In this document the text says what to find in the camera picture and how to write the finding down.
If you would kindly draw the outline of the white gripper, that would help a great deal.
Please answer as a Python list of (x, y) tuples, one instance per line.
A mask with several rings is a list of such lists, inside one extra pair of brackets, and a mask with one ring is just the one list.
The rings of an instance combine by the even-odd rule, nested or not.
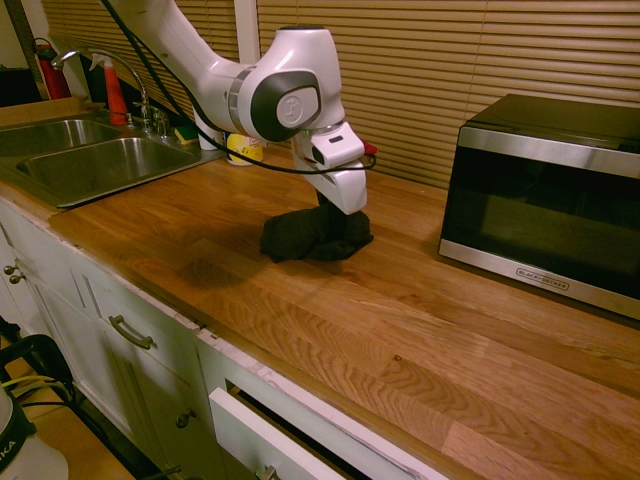
[(354, 214), (366, 206), (367, 186), (364, 165), (360, 161), (346, 164), (347, 170), (327, 173), (293, 154), (294, 165), (306, 172), (304, 178), (317, 190), (318, 210), (326, 215)]

